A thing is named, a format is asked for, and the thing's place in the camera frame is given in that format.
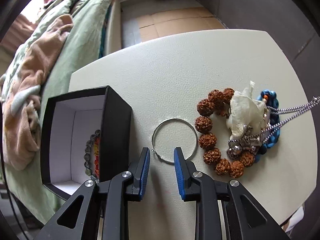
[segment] white cloth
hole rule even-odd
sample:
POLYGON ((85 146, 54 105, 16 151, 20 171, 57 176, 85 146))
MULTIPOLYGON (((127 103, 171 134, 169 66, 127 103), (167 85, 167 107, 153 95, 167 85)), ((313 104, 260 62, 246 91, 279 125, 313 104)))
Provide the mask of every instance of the white cloth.
POLYGON ((304 217, 304 211, 303 211, 303 207, 299 207, 298 210, 292 215, 292 217, 290 217, 289 219, 289 225, 287 227, 287 229, 285 230, 285 232, 289 232, 291 231, 294 226, 296 224, 298 224, 304 217))
POLYGON ((231 115, 227 119, 227 127, 231 129, 230 139, 240 139, 244 134, 244 125, 252 127, 252 133, 261 131, 264 125, 264 109, 266 104, 262 101, 252 99, 254 82, 250 81, 250 86, 243 92, 235 91, 231 101, 231 115))
POLYGON ((30 95, 38 95, 40 92, 41 86, 36 85, 25 90, 19 91, 14 95, 10 110, 12 116, 15 116, 19 109, 22 108, 23 104, 27 101, 27 98, 30 95))

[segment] blue rope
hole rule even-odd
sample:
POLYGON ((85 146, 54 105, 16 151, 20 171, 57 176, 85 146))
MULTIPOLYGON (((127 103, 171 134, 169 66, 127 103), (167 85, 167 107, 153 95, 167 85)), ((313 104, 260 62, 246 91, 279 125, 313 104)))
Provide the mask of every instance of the blue rope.
MULTIPOLYGON (((260 96, 257 97, 257 100, 262 101, 264 95, 268 96, 268 100, 267 100, 267 103, 266 103, 267 106, 271 106, 271 107, 274 107, 274 108, 278 108, 279 107, 279 101, 276 98, 277 97, 276 92, 270 91, 268 89, 263 90, 260 93, 260 96)), ((274 125, 274 124, 279 123, 279 122, 280 122, 280 118, 279 118, 278 114, 271 114, 270 115, 270 124, 271 125, 274 125)), ((260 160, 261 155, 263 155, 263 154, 265 154, 267 152, 267 149, 270 149, 271 147, 273 147, 278 142, 279 136, 280 136, 280 129, 278 129, 270 137, 270 139, 260 147, 260 149, 259 149, 259 151, 258 151, 258 153, 256 155, 255 163, 257 163, 260 160)))

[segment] metal screw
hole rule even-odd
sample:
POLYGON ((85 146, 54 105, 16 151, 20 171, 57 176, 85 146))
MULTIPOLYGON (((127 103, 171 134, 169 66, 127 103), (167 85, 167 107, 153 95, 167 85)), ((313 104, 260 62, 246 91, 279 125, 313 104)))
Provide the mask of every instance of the metal screw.
POLYGON ((202 177, 202 172, 201 171, 195 171, 192 175, 194 177, 196 177, 196 178, 200 178, 200 177, 202 177))
POLYGON ((235 180, 235 179, 233 179, 233 180, 230 181, 230 185, 231 185, 232 187, 238 187, 239 184, 240 184, 239 181, 237 181, 237 180, 235 180))
POLYGON ((130 177, 131 176, 131 172, 130 171, 123 171, 121 173, 121 176, 124 178, 130 177))
POLYGON ((87 181, 84 183, 84 185, 85 185, 86 187, 91 187, 91 186, 94 185, 94 181, 93 181, 92 179, 89 179, 89 180, 87 180, 87 181))

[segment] bedding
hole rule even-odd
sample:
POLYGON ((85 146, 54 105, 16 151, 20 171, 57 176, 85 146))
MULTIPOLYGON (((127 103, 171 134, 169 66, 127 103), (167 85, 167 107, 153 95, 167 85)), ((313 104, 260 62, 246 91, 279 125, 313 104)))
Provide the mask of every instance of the bedding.
POLYGON ((103 56, 122 49, 121 44, 121 8, 119 0, 115 0, 107 22, 103 56))
MULTIPOLYGON (((46 84, 41 88, 40 127, 48 98, 68 92, 71 74, 99 58, 101 30, 111 1, 112 0, 64 0, 46 13, 31 36, 31 39, 35 41, 35 36, 39 38, 41 31, 44 32, 56 17, 70 12, 72 4, 77 3, 76 9, 71 14, 74 26, 64 44, 59 58, 51 70, 46 84)), ((22 52, 30 45, 30 41, 27 41, 19 47, 7 71, 9 78, 6 78, 4 82, 2 91, 3 100, 7 99, 12 79, 14 79, 17 69, 23 60, 22 52)), ((31 163, 22 171, 17 171, 12 166, 6 165, 6 174, 10 191, 42 223, 46 223, 64 203, 62 199, 42 185, 39 151, 36 152, 31 163)))
POLYGON ((39 150, 36 134, 39 132, 40 88, 72 27, 71 15, 61 15, 31 44, 2 107, 4 162, 16 170, 23 170, 39 150))

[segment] pink blanket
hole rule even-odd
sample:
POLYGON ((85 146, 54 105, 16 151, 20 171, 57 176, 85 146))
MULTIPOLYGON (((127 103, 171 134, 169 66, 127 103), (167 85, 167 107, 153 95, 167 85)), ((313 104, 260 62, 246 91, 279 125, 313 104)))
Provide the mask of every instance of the pink blanket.
POLYGON ((40 87, 54 66, 64 42, 73 27, 71 15, 65 14, 47 28, 26 52, 18 79, 12 82, 3 109, 4 161, 23 170, 39 150, 37 110, 40 109, 40 87))

